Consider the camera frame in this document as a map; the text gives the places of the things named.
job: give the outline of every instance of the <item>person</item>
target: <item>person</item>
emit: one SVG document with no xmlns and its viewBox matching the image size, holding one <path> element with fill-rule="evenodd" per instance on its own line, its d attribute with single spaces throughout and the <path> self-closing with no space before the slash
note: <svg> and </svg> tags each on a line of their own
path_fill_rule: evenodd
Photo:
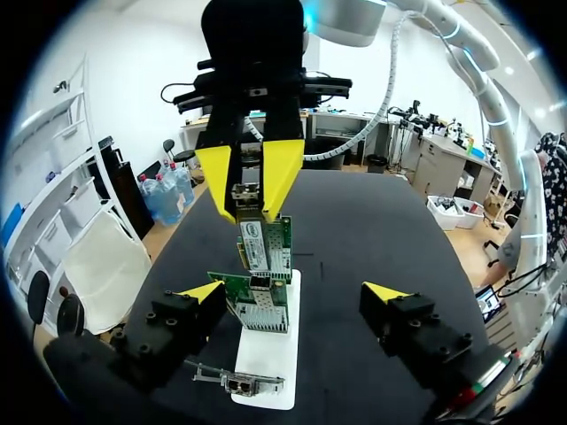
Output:
<svg viewBox="0 0 567 425">
<path fill-rule="evenodd" d="M 565 145 L 564 134 L 544 134 L 535 151 L 540 159 L 546 215 L 548 217 L 548 257 L 553 258 L 559 242 L 567 229 L 567 166 L 557 152 L 558 145 Z M 481 287 L 494 285 L 508 272 L 514 270 L 520 258 L 522 230 L 518 222 L 510 231 L 504 243 L 498 249 L 498 262 L 486 274 Z"/>
</svg>

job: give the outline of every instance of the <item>green circuit board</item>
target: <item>green circuit board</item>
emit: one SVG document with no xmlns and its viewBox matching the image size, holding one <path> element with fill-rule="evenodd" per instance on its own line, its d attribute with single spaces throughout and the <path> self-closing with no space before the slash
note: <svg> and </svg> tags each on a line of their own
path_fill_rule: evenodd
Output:
<svg viewBox="0 0 567 425">
<path fill-rule="evenodd" d="M 237 248 L 243 265 L 253 276 L 291 283 L 291 217 L 278 216 L 273 223 L 244 220 Z"/>
<path fill-rule="evenodd" d="M 208 272 L 208 275 L 212 282 L 224 282 L 229 309 L 238 317 L 243 326 L 252 330 L 287 332 L 288 310 L 285 281 L 215 272 Z M 256 283 L 266 286 L 255 287 Z"/>
</svg>

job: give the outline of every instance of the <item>trash bin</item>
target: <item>trash bin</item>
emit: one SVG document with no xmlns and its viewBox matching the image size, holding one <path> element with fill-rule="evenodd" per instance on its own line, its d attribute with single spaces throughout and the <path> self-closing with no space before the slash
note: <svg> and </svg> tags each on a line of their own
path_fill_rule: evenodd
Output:
<svg viewBox="0 0 567 425">
<path fill-rule="evenodd" d="M 366 160 L 369 162 L 369 173 L 383 174 L 388 165 L 386 158 L 378 157 L 375 153 L 368 155 Z"/>
<path fill-rule="evenodd" d="M 316 137 L 305 143 L 305 154 L 316 155 L 332 151 L 343 145 L 346 140 L 337 140 L 332 137 Z M 340 170 L 345 161 L 345 153 L 341 153 L 336 157 L 324 159 L 322 161 L 303 161 L 303 169 L 305 170 Z"/>
</svg>

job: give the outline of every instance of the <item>label sticker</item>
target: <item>label sticker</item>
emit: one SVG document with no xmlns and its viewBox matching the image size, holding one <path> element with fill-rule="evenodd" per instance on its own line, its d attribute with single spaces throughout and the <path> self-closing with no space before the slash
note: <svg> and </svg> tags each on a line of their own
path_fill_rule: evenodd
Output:
<svg viewBox="0 0 567 425">
<path fill-rule="evenodd" d="M 250 270 L 268 271 L 268 258 L 264 247 L 262 226 L 259 221 L 243 221 L 240 223 L 240 232 L 245 244 L 246 257 Z"/>
<path fill-rule="evenodd" d="M 179 199 L 177 200 L 177 209 L 179 210 L 179 213 L 183 212 L 183 205 L 185 204 L 185 197 L 183 196 L 183 193 L 179 194 Z"/>
</svg>

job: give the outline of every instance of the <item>robotic arm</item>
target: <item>robotic arm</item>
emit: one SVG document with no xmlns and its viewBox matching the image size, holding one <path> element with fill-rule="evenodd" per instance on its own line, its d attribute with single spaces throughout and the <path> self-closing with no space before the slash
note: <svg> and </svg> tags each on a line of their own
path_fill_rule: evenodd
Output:
<svg viewBox="0 0 567 425">
<path fill-rule="evenodd" d="M 303 160 L 299 108 L 317 106 L 321 96 L 348 97 L 352 86 L 349 80 L 306 76 L 301 66 L 306 37 L 303 10 L 310 21 L 307 25 L 316 34 L 336 43 L 363 46 L 372 42 L 386 7 L 381 0 L 305 0 L 303 3 L 302 8 L 299 0 L 212 0 L 202 19 L 211 59 L 199 63 L 198 68 L 213 68 L 213 71 L 202 73 L 195 80 L 194 91 L 174 99 L 179 113 L 213 106 L 206 131 L 199 135 L 196 153 L 219 214 L 238 224 L 242 232 L 250 222 L 263 228 L 279 220 L 279 210 Z M 433 30 L 445 43 L 454 45 L 449 63 L 482 106 L 506 165 L 504 174 L 509 188 L 526 192 L 518 273 L 545 264 L 546 219 L 540 166 L 533 152 L 518 156 L 508 110 L 501 94 L 485 75 L 486 70 L 499 64 L 493 48 L 439 0 L 390 3 L 403 11 L 416 11 L 411 12 L 411 17 L 417 25 Z M 251 40 L 254 49 L 243 49 Z M 245 118 L 255 109 L 266 112 L 260 149 L 246 147 L 241 139 Z M 377 124 L 378 115 L 371 125 Z M 260 164 L 258 182 L 243 180 L 242 170 L 251 163 Z M 285 232 L 283 239 L 291 245 L 291 231 Z M 246 255 L 250 263 L 249 252 Z M 250 269 L 252 278 L 262 276 Z M 269 265 L 268 271 L 274 273 L 275 269 Z M 516 286 L 520 288 L 522 284 L 519 281 Z M 532 286 L 529 290 L 541 293 L 545 288 L 546 293 L 551 293 L 542 282 Z M 253 297 L 257 295 L 255 290 L 264 289 L 254 288 Z M 227 293 L 225 282 L 219 280 L 183 295 L 161 294 L 152 302 L 145 323 L 129 321 L 123 331 L 114 334 L 113 349 L 85 332 L 82 336 L 56 339 L 46 348 L 45 358 L 53 374 L 61 378 L 63 390 L 77 391 L 83 399 L 82 391 L 89 389 L 81 387 L 74 378 L 85 370 L 106 376 L 108 382 L 118 379 L 122 384 L 127 382 L 150 392 L 164 385 L 187 355 L 200 352 L 226 311 Z M 540 309 L 545 312 L 548 296 L 542 295 L 539 300 Z M 431 300 L 419 294 L 395 293 L 369 282 L 362 287 L 361 313 L 375 335 L 384 341 L 384 349 L 389 355 L 400 355 L 416 379 L 441 394 L 444 401 L 463 383 L 475 382 L 475 376 L 482 378 L 477 383 L 488 386 L 502 378 L 504 368 L 509 370 L 514 366 L 513 361 L 506 363 L 501 358 L 501 351 L 495 346 L 473 356 L 470 336 L 458 335 L 444 325 L 433 312 L 433 306 Z M 538 326 L 539 323 L 534 329 L 520 329 L 527 342 L 533 340 L 532 332 Z M 431 350 L 430 341 L 447 342 L 447 351 L 439 356 Z M 415 356 L 416 350 L 424 354 L 425 363 Z M 441 383 L 436 379 L 438 375 L 431 376 L 429 365 L 433 363 L 435 370 L 443 375 Z M 70 364 L 76 369 L 72 374 Z M 242 382 L 236 382 L 239 391 L 244 391 Z M 230 387 L 230 378 L 226 385 Z M 469 403 L 470 399 L 458 401 L 468 407 L 474 405 Z M 474 413 L 466 414 L 476 415 L 486 403 L 485 398 L 480 405 L 473 406 Z"/>
</svg>

